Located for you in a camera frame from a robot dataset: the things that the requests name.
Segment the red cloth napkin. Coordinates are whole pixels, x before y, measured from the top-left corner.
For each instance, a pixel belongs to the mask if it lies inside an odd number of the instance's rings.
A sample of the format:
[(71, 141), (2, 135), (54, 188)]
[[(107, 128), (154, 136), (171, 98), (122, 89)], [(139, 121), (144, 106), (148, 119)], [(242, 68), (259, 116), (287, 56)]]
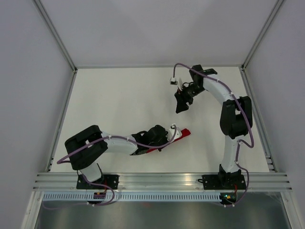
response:
[(138, 155), (142, 155), (142, 154), (147, 154), (149, 152), (152, 152), (154, 150), (158, 150), (158, 151), (161, 151), (164, 147), (174, 143), (174, 142), (177, 142), (187, 136), (189, 136), (191, 134), (191, 132), (188, 130), (188, 129), (183, 129), (181, 130), (182, 132), (182, 137), (178, 138), (177, 140), (173, 141), (173, 142), (169, 142), (165, 145), (162, 145), (162, 146), (153, 146), (154, 148), (148, 148), (148, 147), (144, 147), (144, 146), (138, 146), (138, 149), (139, 149), (139, 152), (138, 152)]

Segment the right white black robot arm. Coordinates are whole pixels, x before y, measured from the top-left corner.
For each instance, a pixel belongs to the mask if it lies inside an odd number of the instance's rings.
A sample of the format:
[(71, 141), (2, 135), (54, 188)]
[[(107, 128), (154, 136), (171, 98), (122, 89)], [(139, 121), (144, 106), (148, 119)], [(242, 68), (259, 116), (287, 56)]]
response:
[(243, 168), (239, 165), (238, 157), (244, 137), (249, 135), (249, 148), (254, 147), (252, 134), (253, 115), (252, 101), (249, 96), (237, 97), (234, 92), (217, 77), (213, 68), (203, 69), (201, 65), (189, 68), (192, 81), (183, 83), (172, 76), (170, 83), (178, 87), (174, 94), (177, 106), (176, 113), (189, 109), (193, 99), (198, 94), (208, 91), (222, 106), (220, 129), (224, 134), (224, 156), (219, 165), (217, 175), (206, 175), (200, 179), (203, 187), (209, 189), (245, 189)]

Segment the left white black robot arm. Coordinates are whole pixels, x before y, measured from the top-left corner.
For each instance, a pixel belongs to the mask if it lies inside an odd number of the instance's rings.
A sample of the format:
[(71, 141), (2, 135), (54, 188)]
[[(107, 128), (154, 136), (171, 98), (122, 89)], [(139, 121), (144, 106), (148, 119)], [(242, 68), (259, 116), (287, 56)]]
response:
[(123, 138), (116, 138), (92, 125), (70, 137), (64, 145), (72, 169), (80, 171), (94, 189), (104, 184), (102, 170), (97, 159), (104, 153), (123, 153), (129, 156), (146, 154), (153, 146), (168, 145), (169, 132), (161, 125), (148, 131), (140, 131)]

